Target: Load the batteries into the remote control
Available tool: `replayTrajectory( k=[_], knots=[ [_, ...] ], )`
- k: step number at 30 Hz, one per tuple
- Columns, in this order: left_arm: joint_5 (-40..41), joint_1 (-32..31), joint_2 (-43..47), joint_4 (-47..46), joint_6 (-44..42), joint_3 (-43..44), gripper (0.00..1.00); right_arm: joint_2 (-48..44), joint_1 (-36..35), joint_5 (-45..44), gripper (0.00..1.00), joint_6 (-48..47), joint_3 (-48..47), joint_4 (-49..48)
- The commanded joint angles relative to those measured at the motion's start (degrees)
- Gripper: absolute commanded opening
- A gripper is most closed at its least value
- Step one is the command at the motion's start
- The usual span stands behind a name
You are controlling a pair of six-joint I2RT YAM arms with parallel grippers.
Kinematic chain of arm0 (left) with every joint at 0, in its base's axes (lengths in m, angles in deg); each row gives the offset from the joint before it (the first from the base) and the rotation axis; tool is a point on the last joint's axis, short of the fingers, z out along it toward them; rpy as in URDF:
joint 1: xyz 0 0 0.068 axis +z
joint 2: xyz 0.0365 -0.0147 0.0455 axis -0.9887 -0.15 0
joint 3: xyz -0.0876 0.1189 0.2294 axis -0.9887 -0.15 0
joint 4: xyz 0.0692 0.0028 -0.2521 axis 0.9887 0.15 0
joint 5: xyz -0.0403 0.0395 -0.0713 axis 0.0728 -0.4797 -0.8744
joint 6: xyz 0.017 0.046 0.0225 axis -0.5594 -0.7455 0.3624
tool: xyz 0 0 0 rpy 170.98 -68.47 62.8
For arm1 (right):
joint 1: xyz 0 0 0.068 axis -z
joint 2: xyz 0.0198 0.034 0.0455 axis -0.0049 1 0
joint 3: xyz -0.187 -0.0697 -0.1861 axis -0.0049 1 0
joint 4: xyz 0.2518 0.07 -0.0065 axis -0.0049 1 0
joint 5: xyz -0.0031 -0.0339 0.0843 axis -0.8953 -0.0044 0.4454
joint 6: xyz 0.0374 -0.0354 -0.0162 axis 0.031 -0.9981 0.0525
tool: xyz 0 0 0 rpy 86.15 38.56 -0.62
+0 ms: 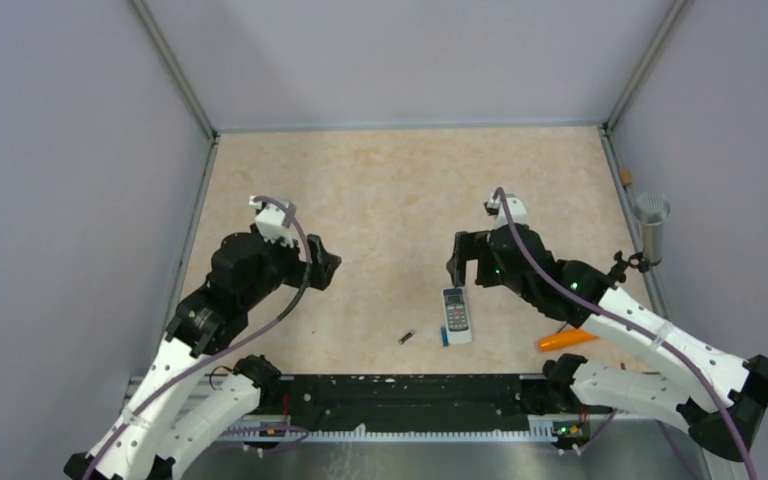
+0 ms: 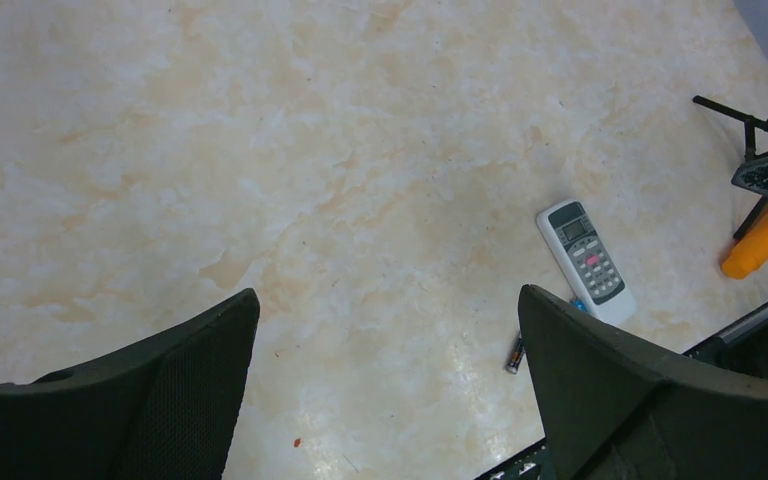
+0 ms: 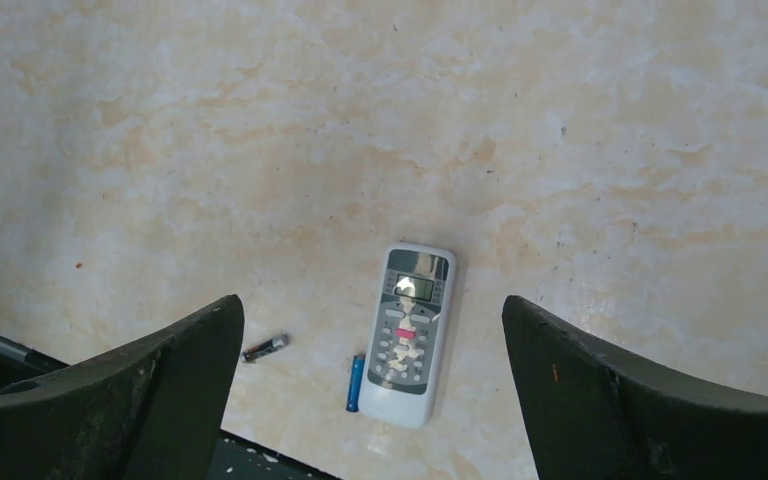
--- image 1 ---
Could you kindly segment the white remote control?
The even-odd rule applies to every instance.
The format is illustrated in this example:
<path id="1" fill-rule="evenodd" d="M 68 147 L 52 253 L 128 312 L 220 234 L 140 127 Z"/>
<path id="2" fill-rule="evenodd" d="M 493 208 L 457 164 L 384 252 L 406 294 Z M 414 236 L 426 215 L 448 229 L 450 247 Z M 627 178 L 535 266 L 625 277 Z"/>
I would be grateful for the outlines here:
<path id="1" fill-rule="evenodd" d="M 441 294 L 448 345 L 471 343 L 473 330 L 465 290 L 462 287 L 448 287 L 444 288 Z"/>

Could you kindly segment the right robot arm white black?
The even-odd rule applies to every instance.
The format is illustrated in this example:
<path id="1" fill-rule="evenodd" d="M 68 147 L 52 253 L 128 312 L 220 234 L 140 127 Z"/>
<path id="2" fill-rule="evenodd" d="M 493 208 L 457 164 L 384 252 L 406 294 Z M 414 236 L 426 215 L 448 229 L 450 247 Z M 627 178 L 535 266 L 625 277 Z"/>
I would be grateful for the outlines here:
<path id="1" fill-rule="evenodd" d="M 768 357 L 743 359 L 696 339 L 622 288 L 622 262 L 603 273 L 557 259 L 525 224 L 456 233 L 446 264 L 455 286 L 464 285 L 470 261 L 478 266 L 477 285 L 503 286 L 544 316 L 607 340 L 653 370 L 632 373 L 564 354 L 543 367 L 554 409 L 604 406 L 647 416 L 722 459 L 748 463 L 768 408 Z"/>

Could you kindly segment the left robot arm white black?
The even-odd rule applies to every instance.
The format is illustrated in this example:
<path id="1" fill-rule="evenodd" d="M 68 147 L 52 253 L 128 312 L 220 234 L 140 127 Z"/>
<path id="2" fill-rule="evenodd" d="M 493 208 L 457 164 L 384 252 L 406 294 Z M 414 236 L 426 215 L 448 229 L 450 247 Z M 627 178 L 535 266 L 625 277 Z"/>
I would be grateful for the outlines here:
<path id="1" fill-rule="evenodd" d="M 152 364 L 105 436 L 64 466 L 70 479 L 180 479 L 243 415 L 279 404 L 279 370 L 249 356 L 218 390 L 185 416 L 191 392 L 231 342 L 248 314 L 280 286 L 323 291 L 342 260 L 320 237 L 304 244 L 266 240 L 257 230 L 225 237 L 205 283 L 182 300 Z"/>

